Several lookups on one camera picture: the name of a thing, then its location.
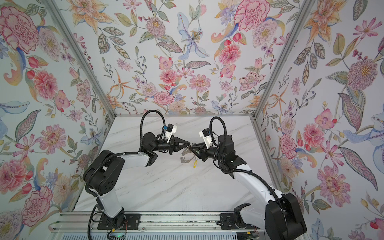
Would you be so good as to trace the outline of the corner aluminium post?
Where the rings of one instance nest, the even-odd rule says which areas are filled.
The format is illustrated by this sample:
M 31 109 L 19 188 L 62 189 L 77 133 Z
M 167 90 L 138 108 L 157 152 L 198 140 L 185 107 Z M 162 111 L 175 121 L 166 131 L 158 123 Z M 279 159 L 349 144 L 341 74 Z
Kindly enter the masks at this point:
M 60 13 L 58 6 L 55 1 L 42 0 L 43 5 L 46 7 L 47 11 L 52 15 L 52 19 L 58 25 L 58 29 L 62 32 L 64 39 L 69 44 L 69 47 L 74 52 L 74 56 L 79 63 L 79 66 L 85 72 L 88 80 L 90 81 L 92 87 L 95 89 L 96 94 L 98 94 L 100 101 L 102 102 L 106 112 L 112 116 L 114 120 L 116 118 L 116 113 L 111 107 L 110 102 L 108 101 L 103 89 L 100 86 L 97 77 L 95 76 L 92 68 L 87 62 L 86 58 L 83 55 L 81 47 L 78 45 L 73 33 L 71 32 L 69 26 L 67 25 L 64 17 Z
M 254 121 L 262 114 L 264 105 L 266 104 L 266 102 L 268 100 L 269 94 L 270 94 L 275 82 L 277 81 L 277 78 L 278 78 L 281 70 L 285 66 L 286 61 L 287 61 L 292 49 L 294 48 L 294 44 L 298 38 L 298 35 L 300 34 L 300 31 L 302 30 L 304 23 L 305 23 L 307 17 L 309 16 L 309 14 L 311 12 L 311 8 L 313 7 L 315 2 L 316 1 L 312 1 L 312 0 L 303 1 L 303 5 L 300 8 L 300 10 L 298 11 L 297 19 L 295 20 L 293 28 L 291 30 L 291 35 L 288 38 L 285 46 L 283 47 L 283 50 L 277 59 L 277 63 L 275 65 L 275 68 L 272 71 L 271 77 L 269 78 L 269 80 L 266 84 L 266 87 L 264 88 L 264 90 L 262 92 L 263 94 L 262 94 L 261 100 L 260 100 L 259 105 L 257 106 L 257 108 L 255 110 L 255 114 L 253 116 Z

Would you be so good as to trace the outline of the left corner aluminium post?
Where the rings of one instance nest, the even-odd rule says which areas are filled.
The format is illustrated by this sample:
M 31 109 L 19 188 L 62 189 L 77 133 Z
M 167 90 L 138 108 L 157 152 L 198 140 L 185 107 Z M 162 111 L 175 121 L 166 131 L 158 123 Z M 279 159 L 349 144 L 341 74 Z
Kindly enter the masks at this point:
M 90 81 L 92 87 L 95 89 L 96 94 L 98 94 L 100 101 L 102 102 L 106 112 L 112 116 L 114 120 L 116 118 L 116 113 L 111 107 L 110 102 L 108 101 L 103 89 L 100 86 L 97 77 L 95 76 L 92 68 L 87 62 L 86 58 L 83 55 L 81 47 L 78 45 L 73 33 L 71 32 L 69 26 L 67 25 L 64 17 L 60 13 L 58 6 L 55 1 L 42 0 L 43 5 L 46 7 L 47 11 L 52 15 L 52 19 L 58 25 L 58 29 L 62 32 L 64 39 L 69 44 L 69 47 L 74 52 L 74 56 L 79 63 L 79 66 L 85 72 L 88 80 Z

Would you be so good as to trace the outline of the right corner aluminium post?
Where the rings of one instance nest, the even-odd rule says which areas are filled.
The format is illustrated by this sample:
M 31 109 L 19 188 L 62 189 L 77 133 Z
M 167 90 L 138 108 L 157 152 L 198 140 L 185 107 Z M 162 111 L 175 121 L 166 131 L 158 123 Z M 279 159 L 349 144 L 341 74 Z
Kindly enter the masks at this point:
M 312 0 L 303 1 L 303 5 L 300 8 L 300 10 L 298 11 L 297 19 L 295 20 L 293 28 L 291 30 L 291 35 L 288 38 L 285 46 L 283 47 L 283 50 L 277 59 L 277 63 L 275 65 L 275 68 L 272 71 L 271 77 L 269 78 L 269 80 L 266 84 L 266 87 L 264 88 L 264 90 L 262 92 L 263 94 L 262 94 L 261 100 L 260 100 L 259 105 L 257 106 L 257 108 L 255 110 L 255 114 L 253 116 L 254 121 L 262 114 L 264 105 L 266 104 L 266 102 L 268 100 L 269 94 L 270 94 L 275 82 L 277 81 L 277 78 L 278 78 L 281 70 L 285 66 L 286 61 L 287 61 L 292 49 L 294 48 L 294 44 L 298 38 L 298 35 L 300 34 L 300 31 L 302 30 L 304 23 L 305 23 L 307 17 L 309 16 L 309 14 L 311 12 L 311 8 L 313 7 L 315 2 L 316 1 L 312 1 Z

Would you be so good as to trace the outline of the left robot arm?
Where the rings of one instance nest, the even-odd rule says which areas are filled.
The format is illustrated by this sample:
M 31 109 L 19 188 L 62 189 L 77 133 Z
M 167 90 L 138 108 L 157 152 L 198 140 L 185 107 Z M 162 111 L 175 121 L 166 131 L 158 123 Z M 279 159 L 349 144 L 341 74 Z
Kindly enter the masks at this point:
M 121 172 L 137 167 L 149 167 L 156 161 L 158 152 L 172 155 L 190 144 L 173 135 L 162 139 L 160 135 L 146 133 L 138 152 L 113 153 L 104 150 L 83 175 L 85 190 L 94 197 L 97 207 L 105 217 L 111 220 L 121 218 L 125 211 L 115 191 Z

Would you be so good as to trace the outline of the metal key organizer plate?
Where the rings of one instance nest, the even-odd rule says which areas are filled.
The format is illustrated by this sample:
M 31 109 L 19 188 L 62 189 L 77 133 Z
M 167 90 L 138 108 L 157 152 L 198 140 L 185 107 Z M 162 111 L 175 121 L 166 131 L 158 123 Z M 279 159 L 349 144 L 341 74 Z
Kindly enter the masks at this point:
M 190 147 L 185 148 L 180 156 L 180 161 L 182 164 L 188 164 L 191 161 L 195 161 L 197 156 L 190 150 Z

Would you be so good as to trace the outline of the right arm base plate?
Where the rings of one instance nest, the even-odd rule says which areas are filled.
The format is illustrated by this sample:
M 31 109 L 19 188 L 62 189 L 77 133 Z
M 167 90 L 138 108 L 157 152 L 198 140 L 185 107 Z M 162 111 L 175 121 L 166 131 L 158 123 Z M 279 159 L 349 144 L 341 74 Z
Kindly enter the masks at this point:
M 220 214 L 220 219 L 216 222 L 222 230 L 258 230 L 256 226 L 246 224 L 240 216 L 235 213 Z

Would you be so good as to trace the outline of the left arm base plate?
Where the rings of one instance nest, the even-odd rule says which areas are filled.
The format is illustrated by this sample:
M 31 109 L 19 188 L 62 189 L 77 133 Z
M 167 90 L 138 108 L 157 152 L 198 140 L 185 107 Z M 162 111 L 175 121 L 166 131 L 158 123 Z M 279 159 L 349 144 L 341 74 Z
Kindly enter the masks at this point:
M 141 214 L 119 214 L 114 218 L 110 218 L 102 214 L 97 229 L 110 231 L 122 227 L 123 230 L 138 230 L 141 216 Z

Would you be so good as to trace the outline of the aluminium mounting rail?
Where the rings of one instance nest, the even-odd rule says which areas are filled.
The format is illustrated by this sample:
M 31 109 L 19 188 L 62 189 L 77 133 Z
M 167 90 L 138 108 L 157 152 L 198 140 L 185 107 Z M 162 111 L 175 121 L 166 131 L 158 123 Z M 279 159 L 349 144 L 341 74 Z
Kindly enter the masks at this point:
M 235 223 L 233 212 L 127 212 L 119 227 L 108 223 L 101 214 L 91 217 L 90 212 L 59 214 L 48 226 L 52 233 L 107 233 L 116 232 L 250 232 L 263 230 L 262 224 Z

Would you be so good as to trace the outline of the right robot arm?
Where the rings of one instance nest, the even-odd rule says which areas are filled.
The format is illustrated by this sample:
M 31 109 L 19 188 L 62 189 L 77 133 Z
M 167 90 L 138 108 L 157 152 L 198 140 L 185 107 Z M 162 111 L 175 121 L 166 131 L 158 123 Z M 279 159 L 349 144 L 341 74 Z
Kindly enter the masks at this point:
M 232 136 L 221 135 L 216 143 L 208 130 L 201 131 L 203 142 L 190 145 L 190 150 L 203 162 L 212 159 L 222 173 L 248 189 L 256 204 L 244 203 L 232 215 L 221 215 L 221 226 L 264 230 L 271 240 L 295 240 L 307 232 L 300 204 L 293 194 L 284 194 L 257 175 L 236 154 Z

